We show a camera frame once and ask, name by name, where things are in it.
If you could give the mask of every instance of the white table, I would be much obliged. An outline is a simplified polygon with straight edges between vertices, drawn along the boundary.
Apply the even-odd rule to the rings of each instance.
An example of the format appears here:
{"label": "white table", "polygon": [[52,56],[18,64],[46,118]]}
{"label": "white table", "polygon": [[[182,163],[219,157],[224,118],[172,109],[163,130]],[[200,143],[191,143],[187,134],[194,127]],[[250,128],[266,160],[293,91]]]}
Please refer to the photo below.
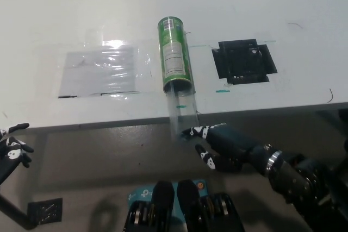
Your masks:
{"label": "white table", "polygon": [[[166,121],[156,42],[157,23],[169,15],[191,32],[201,114],[347,106],[347,0],[1,0],[0,126],[29,122],[33,130],[61,130]],[[57,98],[66,53],[81,48],[93,32],[151,50],[144,68],[152,76],[139,81],[141,93]],[[226,80],[218,78],[209,46],[240,39],[266,43],[278,73],[269,75],[269,83],[217,93]]]}

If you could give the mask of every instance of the gray floor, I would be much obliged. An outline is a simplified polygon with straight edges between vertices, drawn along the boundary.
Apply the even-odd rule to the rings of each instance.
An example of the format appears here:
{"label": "gray floor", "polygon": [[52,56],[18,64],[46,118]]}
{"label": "gray floor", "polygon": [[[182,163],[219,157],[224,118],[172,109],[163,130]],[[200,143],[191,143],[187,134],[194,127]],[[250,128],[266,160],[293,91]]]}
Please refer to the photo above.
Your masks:
{"label": "gray floor", "polygon": [[[234,117],[236,128],[279,149],[329,164],[344,155],[342,137],[315,114]],[[35,148],[30,169],[19,167],[1,193],[22,210],[30,201],[64,199],[63,221],[35,231],[122,231],[128,193],[162,178],[206,178],[210,192],[226,191],[247,232],[309,231],[268,181],[245,171],[220,175],[201,162],[192,145],[170,141],[168,125],[85,130],[21,137]],[[0,213],[1,231],[23,231]]]}

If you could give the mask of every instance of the robotic hand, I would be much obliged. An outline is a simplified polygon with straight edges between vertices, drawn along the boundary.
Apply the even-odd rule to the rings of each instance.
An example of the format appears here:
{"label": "robotic hand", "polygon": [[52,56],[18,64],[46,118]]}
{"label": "robotic hand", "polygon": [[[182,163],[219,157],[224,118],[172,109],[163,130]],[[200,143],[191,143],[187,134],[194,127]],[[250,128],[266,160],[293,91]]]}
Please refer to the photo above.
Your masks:
{"label": "robotic hand", "polygon": [[27,153],[34,152],[32,148],[14,137],[4,139],[16,130],[27,129],[28,127],[29,123],[22,123],[7,129],[0,129],[0,184],[11,175],[20,163],[28,168],[32,161],[27,155]]}
{"label": "robotic hand", "polygon": [[274,191],[294,205],[313,231],[346,231],[348,188],[327,166],[261,144],[226,124],[192,127],[183,135],[205,139],[219,154],[212,155],[199,144],[195,147],[213,170],[235,173],[243,164],[251,164],[269,179]]}

